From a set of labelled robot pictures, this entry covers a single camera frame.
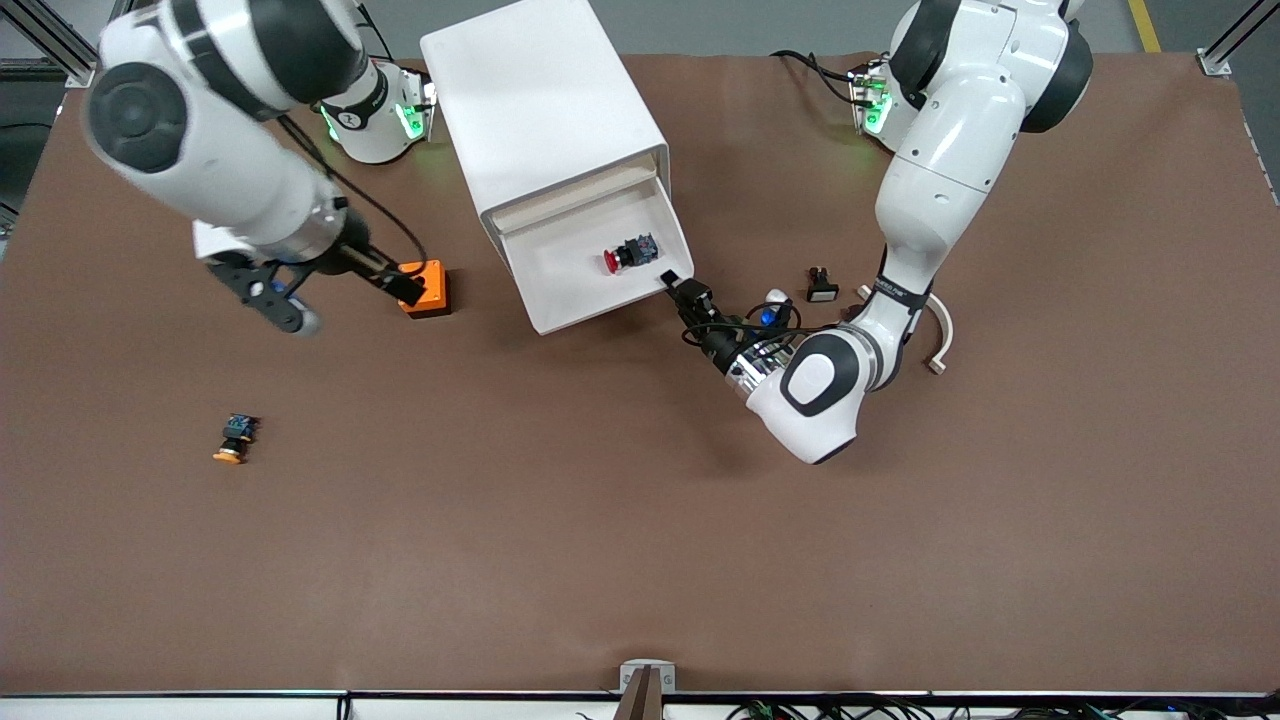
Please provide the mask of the white drawer cabinet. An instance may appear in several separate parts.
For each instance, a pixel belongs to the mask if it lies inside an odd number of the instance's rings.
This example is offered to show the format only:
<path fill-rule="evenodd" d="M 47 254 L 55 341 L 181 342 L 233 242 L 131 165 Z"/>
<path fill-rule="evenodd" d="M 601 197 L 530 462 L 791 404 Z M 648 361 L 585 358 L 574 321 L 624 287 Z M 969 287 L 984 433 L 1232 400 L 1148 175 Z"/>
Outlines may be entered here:
<path fill-rule="evenodd" d="M 671 192 L 669 145 L 590 0 L 517 0 L 419 42 L 477 218 L 643 158 Z"/>

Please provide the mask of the aluminium frame post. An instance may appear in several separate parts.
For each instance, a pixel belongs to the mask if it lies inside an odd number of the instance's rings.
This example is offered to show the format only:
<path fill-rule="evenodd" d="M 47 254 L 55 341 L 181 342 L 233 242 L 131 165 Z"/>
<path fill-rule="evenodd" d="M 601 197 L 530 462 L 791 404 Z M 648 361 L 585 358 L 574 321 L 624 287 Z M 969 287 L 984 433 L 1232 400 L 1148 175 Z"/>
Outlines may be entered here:
<path fill-rule="evenodd" d="M 1208 47 L 1196 51 L 1201 69 L 1208 77 L 1233 73 L 1230 58 L 1280 12 L 1280 0 L 1252 0 L 1251 5 Z"/>
<path fill-rule="evenodd" d="M 91 86 L 97 50 L 49 0 L 0 0 L 0 17 L 67 77 L 68 88 Z"/>

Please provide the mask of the white curved bracket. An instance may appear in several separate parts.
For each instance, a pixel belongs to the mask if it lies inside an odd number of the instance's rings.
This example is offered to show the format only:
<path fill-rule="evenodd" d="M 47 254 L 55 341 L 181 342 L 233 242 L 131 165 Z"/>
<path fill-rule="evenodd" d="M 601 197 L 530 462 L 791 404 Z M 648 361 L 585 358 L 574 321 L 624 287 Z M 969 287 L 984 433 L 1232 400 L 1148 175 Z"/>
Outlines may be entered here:
<path fill-rule="evenodd" d="M 929 372 L 933 373 L 934 375 L 943 375 L 947 370 L 945 356 L 954 346 L 954 338 L 955 338 L 954 318 L 946 304 L 936 293 L 932 292 L 929 292 L 925 299 L 924 309 L 936 319 L 937 325 L 940 328 L 938 346 L 936 351 L 927 359 L 925 365 L 929 369 Z M 899 357 L 895 361 L 895 370 L 900 370 L 902 368 L 902 359 L 901 359 L 902 352 L 905 351 L 906 345 L 911 341 L 911 338 L 916 332 L 920 315 L 922 310 L 913 310 L 910 314 L 911 322 L 905 327 L 904 336 L 900 340 Z"/>

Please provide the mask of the red push button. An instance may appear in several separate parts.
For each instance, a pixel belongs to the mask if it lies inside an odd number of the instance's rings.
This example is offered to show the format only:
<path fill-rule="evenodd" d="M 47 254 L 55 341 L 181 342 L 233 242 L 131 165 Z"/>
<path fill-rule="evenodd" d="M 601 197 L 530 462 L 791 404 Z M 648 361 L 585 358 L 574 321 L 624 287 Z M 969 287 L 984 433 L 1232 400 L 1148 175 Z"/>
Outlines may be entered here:
<path fill-rule="evenodd" d="M 652 234 L 640 234 L 602 254 L 605 269 L 616 275 L 623 269 L 644 266 L 658 259 L 660 250 Z"/>

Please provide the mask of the orange box with hole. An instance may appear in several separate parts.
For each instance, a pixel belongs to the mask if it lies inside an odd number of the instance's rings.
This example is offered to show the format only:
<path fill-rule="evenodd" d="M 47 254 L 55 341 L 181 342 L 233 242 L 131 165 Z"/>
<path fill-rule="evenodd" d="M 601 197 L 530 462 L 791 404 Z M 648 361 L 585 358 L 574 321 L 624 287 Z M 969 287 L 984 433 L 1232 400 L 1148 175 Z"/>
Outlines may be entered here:
<path fill-rule="evenodd" d="M 424 319 L 452 314 L 449 274 L 439 260 L 401 263 L 399 269 L 422 287 L 422 293 L 416 304 L 398 302 L 407 316 Z"/>

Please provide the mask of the yellow push button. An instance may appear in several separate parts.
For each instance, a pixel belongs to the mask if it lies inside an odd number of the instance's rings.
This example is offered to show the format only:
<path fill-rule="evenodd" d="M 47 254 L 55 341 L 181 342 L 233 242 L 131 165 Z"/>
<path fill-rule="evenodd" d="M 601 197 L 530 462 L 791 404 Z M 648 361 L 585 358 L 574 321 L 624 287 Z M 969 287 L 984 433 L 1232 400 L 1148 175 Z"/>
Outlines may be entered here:
<path fill-rule="evenodd" d="M 233 414 L 221 430 L 221 443 L 212 455 L 219 462 L 241 465 L 247 461 L 250 448 L 257 439 L 261 419 L 248 414 Z"/>

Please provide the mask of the white table edge rail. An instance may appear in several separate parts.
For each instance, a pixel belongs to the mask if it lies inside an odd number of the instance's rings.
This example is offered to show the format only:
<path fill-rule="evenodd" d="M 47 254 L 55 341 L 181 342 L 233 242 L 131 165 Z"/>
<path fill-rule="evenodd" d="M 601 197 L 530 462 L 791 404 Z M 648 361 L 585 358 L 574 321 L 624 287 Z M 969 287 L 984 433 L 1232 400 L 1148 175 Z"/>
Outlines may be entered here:
<path fill-rule="evenodd" d="M 612 720 L 617 691 L 159 691 L 0 694 L 0 720 Z M 1280 720 L 1262 693 L 677 692 L 666 720 Z"/>

